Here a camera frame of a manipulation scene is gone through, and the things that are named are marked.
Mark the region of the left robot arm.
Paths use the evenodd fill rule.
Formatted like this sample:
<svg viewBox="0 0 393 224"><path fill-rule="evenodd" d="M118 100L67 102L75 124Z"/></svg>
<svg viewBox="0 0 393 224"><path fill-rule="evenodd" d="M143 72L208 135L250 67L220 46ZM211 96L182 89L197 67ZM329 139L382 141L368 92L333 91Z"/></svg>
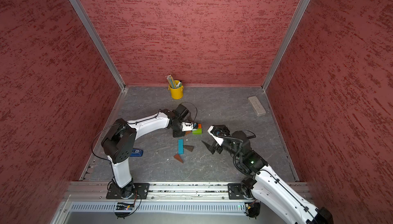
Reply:
<svg viewBox="0 0 393 224"><path fill-rule="evenodd" d="M112 186L117 194L128 199L135 196L134 182L130 172L129 157L135 141L146 134L159 129L170 128L173 136L184 136L184 122L189 114L187 108L180 110L159 110L156 114L138 120L118 119L106 133L101 146L111 163Z"/></svg>

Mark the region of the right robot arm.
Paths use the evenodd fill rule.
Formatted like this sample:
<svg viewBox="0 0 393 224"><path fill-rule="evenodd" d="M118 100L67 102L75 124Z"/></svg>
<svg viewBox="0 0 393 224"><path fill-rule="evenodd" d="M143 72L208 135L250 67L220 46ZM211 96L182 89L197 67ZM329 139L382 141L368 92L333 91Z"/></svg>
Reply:
<svg viewBox="0 0 393 224"><path fill-rule="evenodd" d="M211 153L227 151L235 168L245 175L241 194L254 198L269 207L287 224L332 224L332 213L325 207L317 208L283 181L268 162L251 148L255 134L244 131L231 133L224 125L208 129L214 143L205 146Z"/></svg>

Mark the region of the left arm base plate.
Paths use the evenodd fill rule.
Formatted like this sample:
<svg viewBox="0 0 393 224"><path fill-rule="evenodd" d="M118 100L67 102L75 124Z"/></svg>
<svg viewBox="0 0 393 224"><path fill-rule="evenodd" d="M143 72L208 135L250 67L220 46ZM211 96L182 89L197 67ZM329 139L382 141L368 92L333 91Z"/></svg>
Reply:
<svg viewBox="0 0 393 224"><path fill-rule="evenodd" d="M107 187L106 199L134 199L139 196L142 199L147 198L149 183L134 183L133 189L127 186L124 189L119 188L116 183L110 182Z"/></svg>

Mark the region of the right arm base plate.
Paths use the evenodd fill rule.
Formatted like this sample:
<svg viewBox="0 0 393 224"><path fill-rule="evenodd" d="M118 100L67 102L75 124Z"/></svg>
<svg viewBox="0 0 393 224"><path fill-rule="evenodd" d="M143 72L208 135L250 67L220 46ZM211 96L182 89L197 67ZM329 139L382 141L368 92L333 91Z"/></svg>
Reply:
<svg viewBox="0 0 393 224"><path fill-rule="evenodd" d="M240 183L229 183L228 187L228 197L230 200L246 199Z"/></svg>

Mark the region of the green rectangular block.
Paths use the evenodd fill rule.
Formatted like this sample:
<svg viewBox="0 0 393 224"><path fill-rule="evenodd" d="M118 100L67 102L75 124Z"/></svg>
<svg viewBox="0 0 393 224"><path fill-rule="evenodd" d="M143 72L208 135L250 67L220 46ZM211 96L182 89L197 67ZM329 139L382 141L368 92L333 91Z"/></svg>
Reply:
<svg viewBox="0 0 393 224"><path fill-rule="evenodd" d="M197 130L193 130L193 131L192 131L192 134L193 134L193 135L201 135L201 134L202 134L202 129L201 129L201 128L198 128Z"/></svg>

